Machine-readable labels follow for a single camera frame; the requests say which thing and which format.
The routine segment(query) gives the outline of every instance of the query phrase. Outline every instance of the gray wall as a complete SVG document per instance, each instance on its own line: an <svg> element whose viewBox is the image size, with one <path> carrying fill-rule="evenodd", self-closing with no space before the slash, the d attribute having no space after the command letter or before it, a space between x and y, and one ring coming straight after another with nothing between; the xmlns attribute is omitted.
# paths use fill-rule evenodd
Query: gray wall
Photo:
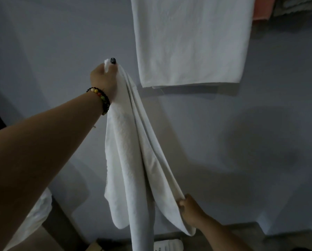
<svg viewBox="0 0 312 251"><path fill-rule="evenodd" d="M1 117L78 96L110 57L139 83L130 0L0 0ZM273 228L312 174L312 21L251 40L239 85L139 88L183 192L221 223ZM95 126L49 187L87 241L127 238L104 198L106 117ZM155 232L169 231L158 214Z"/></svg>

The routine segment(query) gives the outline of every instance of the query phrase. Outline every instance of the hanging towel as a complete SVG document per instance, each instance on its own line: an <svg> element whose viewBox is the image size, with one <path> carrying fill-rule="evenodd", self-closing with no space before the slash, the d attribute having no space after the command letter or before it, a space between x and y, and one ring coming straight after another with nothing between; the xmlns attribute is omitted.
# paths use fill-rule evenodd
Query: hanging towel
<svg viewBox="0 0 312 251"><path fill-rule="evenodd" d="M105 61L108 70L109 59ZM133 251L152 251L155 204L187 235L195 228L183 222L176 200L183 199L151 127L137 88L118 66L117 94L107 113L105 153L108 200L117 228L130 226Z"/></svg>
<svg viewBox="0 0 312 251"><path fill-rule="evenodd" d="M238 83L255 0L132 0L143 87Z"/></svg>
<svg viewBox="0 0 312 251"><path fill-rule="evenodd" d="M275 0L255 0L253 20L269 20Z"/></svg>

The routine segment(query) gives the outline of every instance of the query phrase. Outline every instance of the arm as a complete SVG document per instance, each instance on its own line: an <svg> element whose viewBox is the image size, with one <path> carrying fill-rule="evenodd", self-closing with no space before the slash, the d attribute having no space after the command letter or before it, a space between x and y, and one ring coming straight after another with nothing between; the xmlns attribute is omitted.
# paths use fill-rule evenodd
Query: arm
<svg viewBox="0 0 312 251"><path fill-rule="evenodd" d="M184 220L200 229L214 251L252 251L240 238L208 216L190 195L178 202Z"/></svg>
<svg viewBox="0 0 312 251"><path fill-rule="evenodd" d="M91 85L112 100L117 66L91 72ZM93 92L0 130L0 250L102 114Z"/></svg>

